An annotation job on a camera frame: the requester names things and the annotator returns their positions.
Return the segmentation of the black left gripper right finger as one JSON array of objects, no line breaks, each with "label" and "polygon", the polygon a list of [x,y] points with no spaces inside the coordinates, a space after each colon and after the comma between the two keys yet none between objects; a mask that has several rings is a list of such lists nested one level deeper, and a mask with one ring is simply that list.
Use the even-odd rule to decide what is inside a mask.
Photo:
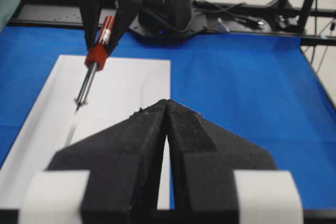
[{"label": "black left gripper right finger", "polygon": [[268,151],[169,100],[167,132],[175,210],[236,214],[234,170],[276,170]]}]

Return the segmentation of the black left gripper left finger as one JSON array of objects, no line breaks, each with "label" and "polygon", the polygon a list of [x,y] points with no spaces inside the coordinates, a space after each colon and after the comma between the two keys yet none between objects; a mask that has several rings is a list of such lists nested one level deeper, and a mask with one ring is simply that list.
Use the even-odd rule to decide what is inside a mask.
[{"label": "black left gripper left finger", "polygon": [[150,223],[157,208],[166,100],[59,150],[48,170],[90,172],[80,206],[83,223]]}]

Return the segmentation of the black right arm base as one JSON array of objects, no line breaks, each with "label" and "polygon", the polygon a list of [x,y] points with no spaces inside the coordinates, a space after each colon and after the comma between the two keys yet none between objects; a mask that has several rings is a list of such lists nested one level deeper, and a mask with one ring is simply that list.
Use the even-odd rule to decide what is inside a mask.
[{"label": "black right arm base", "polygon": [[167,0],[163,7],[143,7],[130,30],[143,38],[159,41],[188,39],[199,33],[218,32],[217,18],[197,10],[194,0]]}]

